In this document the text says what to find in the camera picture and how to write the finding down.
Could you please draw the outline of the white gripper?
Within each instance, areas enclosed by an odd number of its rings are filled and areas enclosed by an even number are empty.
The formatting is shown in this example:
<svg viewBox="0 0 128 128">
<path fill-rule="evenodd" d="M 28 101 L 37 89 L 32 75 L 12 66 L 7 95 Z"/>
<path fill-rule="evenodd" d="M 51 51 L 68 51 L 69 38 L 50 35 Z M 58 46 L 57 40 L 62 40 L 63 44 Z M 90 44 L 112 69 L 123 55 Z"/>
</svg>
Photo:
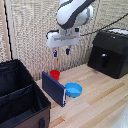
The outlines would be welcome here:
<svg viewBox="0 0 128 128">
<path fill-rule="evenodd" d="M 79 42 L 79 29 L 71 28 L 67 30 L 51 30 L 47 33 L 47 43 L 49 48 L 75 45 Z M 70 54 L 71 47 L 66 48 L 66 55 Z M 57 57 L 56 49 L 53 51 L 53 56 Z"/>
</svg>

